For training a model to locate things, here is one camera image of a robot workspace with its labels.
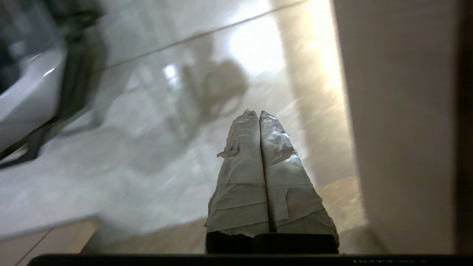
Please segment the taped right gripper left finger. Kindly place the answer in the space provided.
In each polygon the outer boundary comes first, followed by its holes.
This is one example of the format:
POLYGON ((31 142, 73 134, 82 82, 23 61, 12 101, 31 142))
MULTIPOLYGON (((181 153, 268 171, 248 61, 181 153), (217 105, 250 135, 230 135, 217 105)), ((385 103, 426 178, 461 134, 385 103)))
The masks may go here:
POLYGON ((253 253, 270 232, 259 119, 246 110, 231 124, 216 189, 208 202, 206 254, 253 253))

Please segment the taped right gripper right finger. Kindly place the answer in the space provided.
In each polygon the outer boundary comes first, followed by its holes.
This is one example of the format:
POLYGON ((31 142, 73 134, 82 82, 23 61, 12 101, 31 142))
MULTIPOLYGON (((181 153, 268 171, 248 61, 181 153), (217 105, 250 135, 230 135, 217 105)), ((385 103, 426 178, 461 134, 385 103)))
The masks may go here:
POLYGON ((301 158, 280 121, 267 111, 260 114, 261 151, 270 222, 278 234, 310 237, 338 253, 336 225, 315 191, 301 158))

